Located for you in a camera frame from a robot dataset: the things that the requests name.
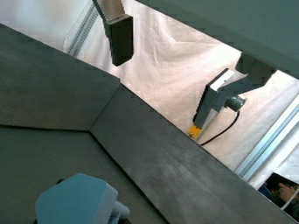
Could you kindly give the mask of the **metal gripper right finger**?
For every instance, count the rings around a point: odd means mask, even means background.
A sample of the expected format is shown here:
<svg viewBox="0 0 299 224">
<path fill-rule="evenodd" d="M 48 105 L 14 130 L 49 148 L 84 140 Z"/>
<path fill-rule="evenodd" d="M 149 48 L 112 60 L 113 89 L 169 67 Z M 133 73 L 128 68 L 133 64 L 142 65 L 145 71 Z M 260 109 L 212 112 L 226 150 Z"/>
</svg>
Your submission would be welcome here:
<svg viewBox="0 0 299 224">
<path fill-rule="evenodd" d="M 274 72 L 272 66 L 242 53 L 234 68 L 225 68 L 205 85 L 192 118 L 193 125 L 202 129 L 212 111 L 220 112 L 222 107 L 229 107 L 232 110 L 241 107 L 244 102 L 238 99 L 238 95 L 261 88 Z"/>
</svg>

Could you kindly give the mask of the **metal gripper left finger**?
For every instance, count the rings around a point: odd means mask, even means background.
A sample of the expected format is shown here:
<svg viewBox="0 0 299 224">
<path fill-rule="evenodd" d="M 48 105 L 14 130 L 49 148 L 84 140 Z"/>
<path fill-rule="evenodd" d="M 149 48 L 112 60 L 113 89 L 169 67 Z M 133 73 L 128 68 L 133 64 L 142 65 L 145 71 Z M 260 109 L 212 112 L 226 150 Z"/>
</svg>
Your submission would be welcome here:
<svg viewBox="0 0 299 224">
<path fill-rule="evenodd" d="M 132 59 L 133 17 L 125 14 L 121 0 L 92 0 L 102 19 L 109 43 L 110 59 L 120 66 Z"/>
</svg>

